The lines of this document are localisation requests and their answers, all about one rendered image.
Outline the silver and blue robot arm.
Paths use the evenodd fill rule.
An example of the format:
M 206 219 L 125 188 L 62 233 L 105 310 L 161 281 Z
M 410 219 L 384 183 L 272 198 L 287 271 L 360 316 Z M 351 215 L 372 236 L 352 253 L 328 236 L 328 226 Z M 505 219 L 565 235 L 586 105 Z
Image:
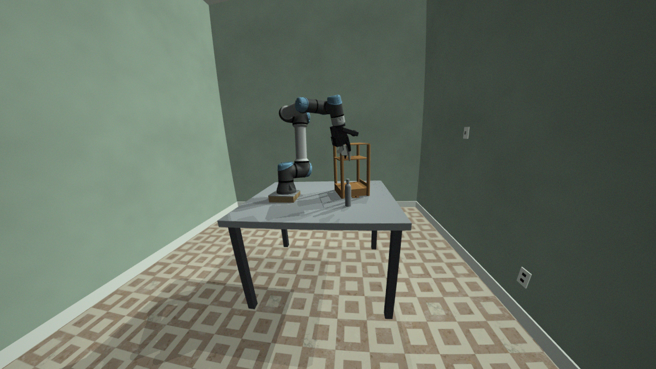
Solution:
M 292 105 L 280 108 L 279 116 L 286 123 L 293 123 L 297 159 L 291 163 L 277 165 L 277 194 L 288 195 L 297 192 L 294 178 L 309 177 L 312 165 L 307 159 L 305 128 L 310 123 L 310 113 L 330 114 L 331 123 L 339 126 L 345 123 L 342 101 L 339 94 L 326 98 L 327 101 L 298 97 Z M 339 118 L 338 118 L 339 117 Z

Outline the grey bottle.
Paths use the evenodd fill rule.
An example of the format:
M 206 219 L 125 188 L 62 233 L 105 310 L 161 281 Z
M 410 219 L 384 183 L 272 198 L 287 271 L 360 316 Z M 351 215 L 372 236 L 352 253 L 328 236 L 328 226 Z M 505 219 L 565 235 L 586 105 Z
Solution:
M 350 179 L 346 179 L 346 185 L 345 185 L 345 204 L 346 207 L 351 207 L 351 184 L 349 184 Z

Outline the small wooden shelving unit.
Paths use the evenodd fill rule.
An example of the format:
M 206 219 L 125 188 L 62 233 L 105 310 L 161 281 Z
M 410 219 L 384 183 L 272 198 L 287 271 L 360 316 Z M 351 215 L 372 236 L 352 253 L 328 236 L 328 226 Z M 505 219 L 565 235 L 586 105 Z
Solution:
M 357 145 L 357 156 L 351 156 L 351 160 L 356 160 L 357 161 L 357 181 L 356 182 L 349 182 L 351 184 L 351 197 L 352 198 L 359 198 L 359 196 L 370 196 L 370 163 L 371 163 L 371 145 L 367 143 L 351 143 L 351 145 L 367 145 L 367 157 L 359 157 L 359 145 Z M 334 156 L 334 184 L 335 184 L 335 191 L 337 192 L 338 196 L 340 196 L 341 199 L 345 198 L 345 185 L 346 182 L 344 183 L 344 160 L 343 157 L 337 157 L 337 147 L 333 145 L 333 156 Z M 359 160 L 360 159 L 355 159 L 355 158 L 363 158 L 367 159 L 367 182 L 361 180 L 359 178 Z M 337 160 L 340 161 L 340 178 L 341 178 L 341 183 L 337 183 Z

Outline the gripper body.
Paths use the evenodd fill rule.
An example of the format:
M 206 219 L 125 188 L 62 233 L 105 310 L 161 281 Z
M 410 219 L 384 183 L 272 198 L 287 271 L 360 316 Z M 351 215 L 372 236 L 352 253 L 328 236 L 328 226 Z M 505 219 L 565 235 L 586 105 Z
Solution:
M 346 144 L 346 141 L 348 138 L 347 133 L 342 132 L 342 128 L 346 126 L 346 124 L 342 124 L 339 126 L 332 126 L 330 127 L 331 130 L 331 141 L 332 145 L 335 145 L 336 147 L 341 147 L 342 145 Z

